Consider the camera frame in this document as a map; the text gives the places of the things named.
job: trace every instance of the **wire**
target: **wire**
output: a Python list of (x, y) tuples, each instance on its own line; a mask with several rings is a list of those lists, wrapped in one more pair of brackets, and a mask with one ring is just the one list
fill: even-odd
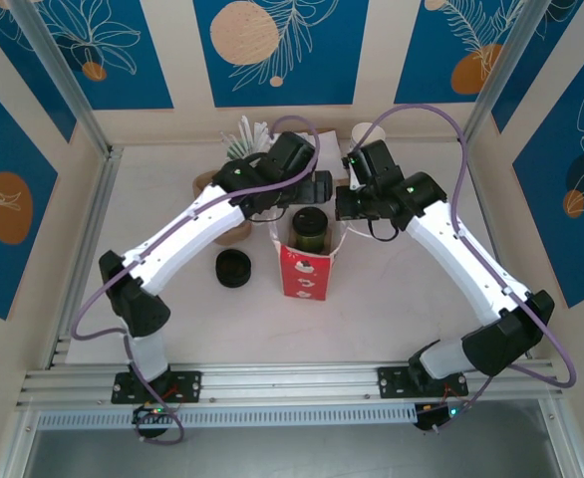
[(401, 232), (399, 230), (398, 227), (394, 228), (394, 235), (392, 237), (377, 237), (376, 234), (374, 234), (374, 225), (372, 224), (372, 219), (368, 219), (368, 229), (370, 230), (370, 235), (376, 239), (377, 241), (380, 242), (392, 242), (394, 239), (396, 239), (399, 235), (399, 232)]
[(361, 232), (356, 227), (354, 227), (354, 224), (352, 224), (352, 221), (348, 221), (347, 224), (348, 224), (349, 231), (352, 231), (353, 233), (358, 234), (359, 236), (365, 237), (367, 239), (374, 239), (374, 237), (371, 236), (370, 234), (366, 234), (365, 232)]
[[(487, 378), (487, 380), (482, 384), (482, 386), (478, 389), (478, 391), (475, 393), (475, 395), (468, 401), (466, 401), (462, 407), (460, 408), (460, 410), (458, 411), (458, 413), (456, 415), (453, 416), (453, 418), (451, 418), (449, 421), (443, 423), (441, 426), (434, 426), (434, 428), (432, 429), (432, 431), (435, 431), (436, 433), (438, 433), (439, 431), (447, 428), (448, 426), (450, 426), (452, 423), (455, 423), (458, 418), (463, 414), (466, 413), (467, 411), (469, 411), (470, 408), (473, 407), (473, 405), (478, 401), (478, 399), (482, 396), (482, 394), (484, 393), (485, 390), (487, 390), (487, 387), (489, 386), (489, 384), (491, 383), (491, 381), (493, 380), (493, 377), (490, 376)], [(449, 405), (448, 404), (440, 404), (437, 405), (435, 407), (429, 408), (427, 410), (422, 409), (416, 412), (416, 415), (421, 415), (424, 413), (428, 413), (430, 411), (436, 411), (436, 410), (440, 410), (442, 408), (447, 408)]]
[(248, 219), (248, 221), (253, 222), (254, 224), (265, 224), (266, 222), (276, 222), (279, 219), (281, 219), (283, 216), (285, 216), (285, 213), (288, 211), (287, 207), (284, 208), (281, 211), (281, 214), (278, 215), (278, 217), (275, 217), (274, 219)]
[(440, 401), (439, 405), (442, 405), (446, 402), (447, 397), (449, 396), (449, 387), (447, 384), (444, 385), (444, 394), (442, 395), (442, 400)]
[(91, 341), (92, 339), (96, 339), (98, 337), (103, 337), (103, 336), (106, 336), (109, 334), (122, 334), (123, 335), (124, 349), (126, 350), (126, 355), (130, 361), (129, 365), (130, 365), (131, 369), (133, 370), (133, 372), (137, 376), (140, 383), (145, 387), (145, 389), (150, 393), (150, 395), (156, 400), (156, 402), (159, 403), (163, 407), (164, 410), (166, 410), (166, 415), (169, 416), (170, 419), (172, 419), (176, 423), (177, 428), (179, 429), (179, 436), (178, 436), (178, 438), (176, 438), (174, 440), (146, 439), (140, 434), (140, 430), (139, 430), (139, 426), (142, 423), (144, 423), (145, 418), (147, 416), (146, 415), (145, 417), (141, 418), (140, 421), (138, 421), (136, 428), (135, 428), (135, 432), (138, 435), (138, 437), (140, 438), (140, 440), (143, 440), (146, 443), (152, 443), (155, 445), (174, 445), (176, 443), (181, 442), (185, 436), (183, 424), (181, 423), (181, 421), (179, 420), (179, 418), (175, 414), (175, 412), (167, 406), (165, 401), (163, 401), (163, 399), (156, 393), (156, 391), (154, 391), (154, 389), (150, 386), (150, 384), (144, 379), (144, 376), (142, 375), (140, 369), (137, 367), (137, 364), (135, 363), (135, 358), (133, 357), (133, 352), (131, 351), (131, 345), (130, 345), (130, 339), (128, 336), (128, 331), (126, 329), (124, 329), (123, 327), (112, 327), (112, 328), (108, 328), (108, 329), (105, 329), (105, 330), (102, 330), (99, 332), (95, 332), (92, 334), (81, 335), (78, 333), (78, 327), (80, 325), (82, 317), (86, 314), (88, 309), (103, 294), (106, 293), (106, 291), (108, 289), (110, 289), (114, 284), (116, 284), (123, 276), (128, 274), (137, 265), (139, 265), (145, 257), (150, 255), (152, 253), (152, 251), (154, 251), (157, 247), (159, 247), (168, 237), (170, 237), (172, 234), (174, 234), (184, 224), (186, 224), (188, 221), (190, 221), (194, 217), (197, 217), (199, 214), (206, 211), (210, 207), (215, 206), (216, 204), (219, 204), (219, 203), (226, 201), (228, 199), (246, 196), (248, 194), (255, 194), (255, 193), (260, 193), (260, 192), (268, 192), (268, 191), (274, 191), (277, 189), (283, 189), (285, 187), (291, 186), (292, 184), (295, 184), (296, 182), (299, 182), (300, 180), (304, 179), (308, 174), (310, 174), (314, 170), (314, 168), (316, 167), (316, 164), (319, 160), (319, 153), (321, 151), (321, 143), (319, 140), (319, 133), (316, 131), (316, 127), (314, 126), (314, 124), (311, 123), (309, 120), (307, 120), (303, 117), (296, 116), (296, 115), (289, 115), (289, 116), (281, 117), (277, 121), (274, 122), (274, 124), (272, 125), (272, 129), (270, 129), (270, 137), (273, 136), (274, 131), (276, 130), (277, 126), (279, 126), (282, 122), (287, 121), (287, 120), (298, 120), (300, 122), (303, 122), (306, 126), (308, 126), (308, 129), (310, 130), (310, 132), (312, 133), (312, 136), (314, 137), (314, 154), (310, 158), (310, 161), (308, 162), (308, 164), (305, 166), (305, 169), (303, 169), (301, 172), (299, 172), (295, 176), (293, 176), (289, 179), (286, 179), (284, 181), (281, 181), (281, 182), (269, 184), (267, 186), (250, 187), (247, 189), (240, 189), (238, 191), (229, 192), (229, 193), (224, 194), (220, 197), (217, 197), (217, 198), (211, 200), (210, 202), (203, 204), (201, 207), (195, 209), (193, 211), (193, 215), (184, 216), (181, 220), (177, 221), (172, 227), (170, 227), (163, 234), (161, 234), (161, 236), (159, 236), (158, 239), (156, 239), (152, 244), (150, 244), (140, 254), (140, 261), (139, 262), (132, 261), (130, 264), (127, 265), (126, 268), (124, 268), (122, 271), (120, 271), (118, 274), (116, 274), (112, 279), (107, 281), (106, 284), (104, 284), (102, 287), (100, 287), (89, 298), (89, 300), (86, 301), (86, 303), (84, 305), (82, 305), (82, 307), (80, 308), (80, 311), (78, 312), (78, 315), (75, 317), (75, 319), (73, 320), (73, 323), (71, 324), (71, 337), (73, 339), (75, 339), (76, 341), (80, 341), (80, 342)]
[[(383, 121), (389, 115), (392, 115), (392, 114), (399, 112), (401, 110), (413, 110), (413, 109), (427, 110), (429, 112), (432, 112), (432, 113), (439, 115), (444, 120), (446, 120), (451, 125), (451, 127), (453, 127), (456, 135), (458, 136), (458, 141), (460, 142), (460, 151), (461, 151), (462, 157), (461, 157), (461, 163), (460, 163), (460, 172), (458, 173), (458, 180), (455, 184), (455, 188), (453, 190), (453, 196), (451, 198), (451, 208), (450, 208), (451, 225), (453, 227), (453, 231), (456, 233), (456, 236), (458, 236), (458, 238), (460, 239), (462, 244), (469, 250), (469, 252), (473, 255), (473, 257), (476, 258), (476, 260), (480, 263), (480, 265), (482, 265), (482, 267), (484, 267), (484, 269), (493, 277), (493, 279), (498, 283), (498, 285), (502, 288), (502, 291), (504, 292), (505, 290), (508, 289), (507, 283), (491, 267), (491, 265), (487, 262), (487, 260), (484, 257), (482, 257), (482, 255), (478, 252), (478, 250), (475, 247), (473, 247), (473, 245), (469, 242), (469, 240), (466, 237), (464, 237), (464, 235), (462, 233), (460, 233), (460, 225), (458, 223), (458, 214), (457, 214), (458, 200), (460, 198), (460, 191), (462, 190), (462, 182), (464, 181), (464, 176), (468, 170), (469, 153), (468, 153), (467, 140), (466, 140), (466, 137), (464, 136), (464, 133), (462, 132), (462, 128), (450, 115), (445, 113), (443, 110), (440, 110), (440, 109), (433, 107), (431, 105), (416, 104), (416, 105), (398, 105), (398, 106), (395, 106), (393, 108), (390, 108), (386, 112), (384, 112), (382, 115), (380, 115), (378, 118), (376, 118), (374, 120), (374, 122), (372, 122), (372, 125), (370, 125), (370, 127), (365, 132), (365, 134), (363, 134), (363, 136), (361, 137), (359, 142), (354, 146), (353, 150), (360, 148), (361, 145), (368, 138), (368, 136), (372, 133), (374, 128), (376, 126), (378, 126), (381, 123), (381, 121)], [(531, 320), (536, 325), (536, 327), (538, 329), (540, 329), (540, 331), (542, 331), (542, 334), (544, 334), (547, 337), (547, 339), (549, 339), (549, 341), (553, 344), (555, 349), (558, 351), (558, 353), (560, 354), (560, 356), (564, 360), (564, 363), (567, 366), (567, 369), (569, 370), (569, 378), (567, 379), (567, 381), (559, 381), (551, 376), (542, 375), (536, 371), (530, 370), (522, 365), (518, 365), (515, 363), (510, 365), (509, 368), (517, 370), (517, 371), (521, 371), (522, 373), (526, 373), (529, 376), (532, 376), (534, 378), (537, 378), (539, 380), (544, 381), (545, 383), (548, 383), (548, 384), (553, 385), (553, 386), (557, 386), (559, 388), (569, 388), (569, 387), (573, 386), (576, 382), (576, 379), (577, 379), (577, 372), (576, 372), (573, 360), (569, 356), (569, 353), (564, 349), (562, 344), (560, 344), (558, 339), (547, 328), (547, 326), (544, 325), (544, 323), (535, 314), (535, 312), (533, 312), (529, 308), (529, 306), (527, 306), (525, 304), (525, 302), (517, 294), (515, 294), (514, 292), (511, 292), (509, 294), (509, 297), (511, 297), (513, 302), (515, 302), (524, 311), (524, 313), (531, 318)]]
[(458, 400), (460, 400), (460, 401), (468, 401), (464, 396), (460, 395), (457, 391), (455, 391), (450, 386), (445, 385), (445, 387), (446, 387), (446, 391), (445, 392), (450, 391), (451, 394), (453, 396), (455, 396)]

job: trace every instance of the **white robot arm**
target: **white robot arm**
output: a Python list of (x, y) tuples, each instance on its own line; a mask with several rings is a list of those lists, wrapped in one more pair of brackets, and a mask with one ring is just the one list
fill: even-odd
[[(531, 294), (511, 277), (462, 223), (454, 231), (446, 195), (431, 177), (417, 172), (405, 178), (380, 140), (351, 152), (344, 158), (344, 166), (357, 177), (349, 186), (336, 189), (337, 218), (366, 219), (374, 237), (373, 223), (378, 219), (391, 221), (396, 231), (391, 239), (406, 231), (458, 284), (479, 320), (476, 331), (435, 342), (410, 359), (409, 374), (419, 389), (425, 392), (429, 383), (472, 369), (495, 376), (538, 344), (541, 331), (510, 294), (526, 298), (526, 305), (545, 325), (553, 301), (544, 291)], [(491, 266), (498, 280), (459, 240), (460, 235)]]
[[(331, 177), (319, 181), (308, 178), (305, 185), (301, 183), (274, 194), (222, 200), (199, 215), (194, 211), (229, 191), (277, 182), (290, 174), (290, 165), (297, 170), (299, 165), (304, 165), (312, 152), (309, 143), (292, 133), (284, 133), (256, 166), (250, 164), (254, 160), (250, 158), (227, 163), (194, 203), (155, 236), (123, 257), (112, 251), (102, 257), (100, 267), (105, 282), (132, 262), (139, 263), (111, 287), (108, 295), (115, 313), (126, 324), (133, 359), (146, 381), (152, 383), (169, 371), (160, 330), (169, 318), (169, 309), (158, 294), (174, 273), (216, 237), (254, 213), (273, 206), (327, 201), (332, 191)], [(541, 332), (509, 294), (526, 297), (527, 305), (545, 324), (553, 310), (553, 301), (543, 291), (531, 294), (489, 256), (461, 223), (460, 230), (454, 232), (446, 196), (428, 175), (419, 172), (404, 178), (382, 141), (364, 146), (344, 160), (346, 167), (357, 175), (359, 186), (336, 188), (337, 219), (367, 219), (373, 235), (374, 220), (390, 219), (397, 234), (406, 231), (438, 260), (461, 288), (480, 322), (475, 332), (428, 345), (410, 359), (410, 380), (424, 396), (433, 396), (428, 393), (454, 373), (478, 369), (494, 376), (539, 342)], [(276, 164), (277, 174), (272, 175), (272, 164)], [(187, 215), (192, 216), (190, 221), (177, 228), (150, 254), (143, 255), (149, 245)], [(458, 240), (458, 234), (482, 254), (506, 287), (501, 287), (487, 273)]]

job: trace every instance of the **white tabletop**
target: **white tabletop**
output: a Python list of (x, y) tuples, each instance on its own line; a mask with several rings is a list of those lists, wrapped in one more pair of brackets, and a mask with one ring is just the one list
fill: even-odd
[[(456, 141), (389, 140), (388, 145), (406, 176), (425, 171), (451, 195), (459, 168)], [(126, 148), (85, 299), (101, 285), (99, 257), (109, 249), (124, 253), (152, 236), (192, 202), (192, 180), (218, 168), (223, 156), (223, 147), (212, 143)], [(336, 158), (330, 162), (330, 169), (342, 175), (340, 162)], [(459, 211), (490, 251), (469, 180)], [(363, 223), (358, 227), (365, 230)], [(160, 295), (172, 312), (163, 328), (169, 361), (401, 360), (436, 339), (457, 337), (479, 326), (460, 289), (407, 234), (386, 244), (348, 233), (325, 302), (283, 296), (267, 226), (253, 227), (247, 240), (232, 247), (252, 261), (252, 277), (245, 286), (226, 289), (217, 282), (214, 259), (223, 248), (211, 244)], [(119, 324), (102, 298), (88, 311), (80, 331)], [(88, 343), (72, 341), (67, 363), (125, 359), (122, 340), (109, 336)]]

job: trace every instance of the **paper cup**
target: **paper cup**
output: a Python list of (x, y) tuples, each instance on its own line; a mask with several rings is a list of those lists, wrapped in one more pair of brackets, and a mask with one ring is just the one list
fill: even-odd
[[(363, 134), (367, 132), (372, 124), (370, 122), (359, 122), (352, 128), (352, 138), (350, 139), (350, 150), (354, 149), (354, 146), (361, 140)], [(361, 144), (364, 146), (371, 142), (377, 141), (379, 139), (385, 140), (385, 130), (380, 126), (376, 126), (370, 135), (367, 137), (365, 142)]]

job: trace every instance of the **aluminum frame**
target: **aluminum frame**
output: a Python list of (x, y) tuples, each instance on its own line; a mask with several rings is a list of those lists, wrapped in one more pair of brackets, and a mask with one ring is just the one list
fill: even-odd
[[(19, 395), (9, 433), (12, 440), (2, 450), (0, 476), (22, 476), (33, 444), (42, 413), (50, 410), (86, 410), (99, 413), (104, 410), (122, 411), (124, 405), (111, 405), (110, 394), (115, 373), (123, 366), (72, 366), (65, 365), (68, 351), (70, 320), (77, 312), (90, 271), (100, 230), (115, 183), (121, 150), (112, 151), (99, 124), (92, 114), (88, 101), (79, 88), (63, 58), (35, 9), (25, 0), (7, 0), (12, 13), (27, 39), (38, 53), (49, 75), (65, 100), (84, 126), (95, 147), (101, 150), (105, 161), (98, 187), (94, 194), (90, 217), (83, 233), (74, 273), (69, 282), (58, 334), (50, 341), (50, 360), (43, 370), (26, 373), (23, 390)], [(537, 19), (550, 0), (529, 2), (510, 35), (508, 48), (502, 52), (493, 74), (489, 76), (483, 92), (478, 97), (465, 128), (472, 139), (487, 118), (492, 102), (506, 83), (517, 59), (533, 34)], [(484, 211), (480, 190), (476, 187), (478, 202), (489, 229), (488, 211)], [(497, 251), (492, 240), (494, 252)], [(553, 374), (549, 360), (524, 360), (536, 371)], [(317, 363), (317, 364), (248, 364), (248, 365), (173, 365), (174, 369), (197, 369), (204, 373), (201, 383), (201, 403), (187, 405), (193, 409), (231, 409), (246, 406), (260, 408), (272, 406), (374, 406), (388, 403), (416, 403), (436, 401), (437, 398), (417, 400), (381, 400), (377, 385), (376, 368), (404, 363)], [(484, 382), (478, 372), (466, 375), (470, 392), (475, 392)], [(564, 395), (559, 389), (549, 388), (526, 375), (506, 370), (487, 389), (483, 399), (508, 400), (538, 399), (545, 416), (547, 429), (556, 457), (564, 476), (584, 477), (584, 444), (577, 426), (570, 416)]]

